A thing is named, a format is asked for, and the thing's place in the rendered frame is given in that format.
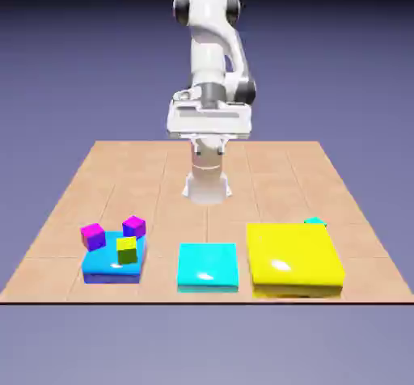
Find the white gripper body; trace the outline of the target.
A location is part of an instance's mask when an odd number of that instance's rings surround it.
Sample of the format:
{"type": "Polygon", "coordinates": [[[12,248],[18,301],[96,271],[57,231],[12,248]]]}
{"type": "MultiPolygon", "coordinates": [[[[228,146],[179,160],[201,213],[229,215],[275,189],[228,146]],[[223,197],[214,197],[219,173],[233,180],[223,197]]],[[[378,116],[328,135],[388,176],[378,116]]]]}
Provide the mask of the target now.
{"type": "Polygon", "coordinates": [[[171,136],[224,135],[244,139],[251,130],[250,105],[218,102],[217,108],[202,108],[200,100],[170,102],[167,131],[171,136]]]}

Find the small magenta cube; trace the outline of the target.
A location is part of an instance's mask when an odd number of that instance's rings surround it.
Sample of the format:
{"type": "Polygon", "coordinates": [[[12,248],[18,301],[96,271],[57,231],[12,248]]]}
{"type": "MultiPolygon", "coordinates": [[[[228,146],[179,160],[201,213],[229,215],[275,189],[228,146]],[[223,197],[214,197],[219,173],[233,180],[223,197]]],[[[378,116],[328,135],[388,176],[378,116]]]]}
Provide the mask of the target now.
{"type": "Polygon", "coordinates": [[[122,223],[124,237],[141,238],[146,234],[146,221],[135,215],[130,216],[122,223]]]}
{"type": "Polygon", "coordinates": [[[100,224],[89,224],[82,227],[80,231],[82,243],[89,252],[106,246],[106,234],[100,224]]]}

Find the small yellow cube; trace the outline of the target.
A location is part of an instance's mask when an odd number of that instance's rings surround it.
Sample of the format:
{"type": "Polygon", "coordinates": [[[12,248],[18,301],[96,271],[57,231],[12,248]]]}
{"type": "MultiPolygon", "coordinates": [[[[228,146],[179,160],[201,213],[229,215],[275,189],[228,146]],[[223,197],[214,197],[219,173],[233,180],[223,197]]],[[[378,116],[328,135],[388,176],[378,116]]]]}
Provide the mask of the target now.
{"type": "Polygon", "coordinates": [[[137,239],[135,236],[116,240],[116,253],[119,265],[137,263],[137,239]]]}

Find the large cyan box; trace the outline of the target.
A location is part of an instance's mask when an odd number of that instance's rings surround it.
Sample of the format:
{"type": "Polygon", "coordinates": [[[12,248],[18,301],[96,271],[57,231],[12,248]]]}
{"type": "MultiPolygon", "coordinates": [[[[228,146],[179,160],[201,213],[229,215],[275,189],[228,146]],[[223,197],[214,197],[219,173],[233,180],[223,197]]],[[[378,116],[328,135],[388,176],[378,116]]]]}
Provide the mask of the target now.
{"type": "Polygon", "coordinates": [[[235,243],[181,243],[176,272],[179,292],[237,292],[235,243]]]}

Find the large yellow box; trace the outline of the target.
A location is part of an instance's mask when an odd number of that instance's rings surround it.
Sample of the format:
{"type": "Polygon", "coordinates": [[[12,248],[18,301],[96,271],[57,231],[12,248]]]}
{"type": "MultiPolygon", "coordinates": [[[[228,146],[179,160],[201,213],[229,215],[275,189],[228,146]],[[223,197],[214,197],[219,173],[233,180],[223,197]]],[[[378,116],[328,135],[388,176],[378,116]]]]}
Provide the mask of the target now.
{"type": "Polygon", "coordinates": [[[257,298],[340,296],[345,272],[322,223],[249,223],[247,251],[257,298]]]}

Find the large blue box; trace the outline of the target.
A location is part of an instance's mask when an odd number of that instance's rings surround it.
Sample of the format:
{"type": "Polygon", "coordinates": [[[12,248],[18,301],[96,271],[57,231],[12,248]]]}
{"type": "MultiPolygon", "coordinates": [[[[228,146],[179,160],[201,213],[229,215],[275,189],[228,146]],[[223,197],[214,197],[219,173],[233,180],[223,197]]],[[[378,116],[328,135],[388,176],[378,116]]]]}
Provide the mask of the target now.
{"type": "Polygon", "coordinates": [[[119,264],[116,240],[121,231],[106,231],[106,246],[87,252],[82,262],[83,280],[87,284],[138,284],[146,256],[146,237],[137,239],[137,262],[119,264]]]}

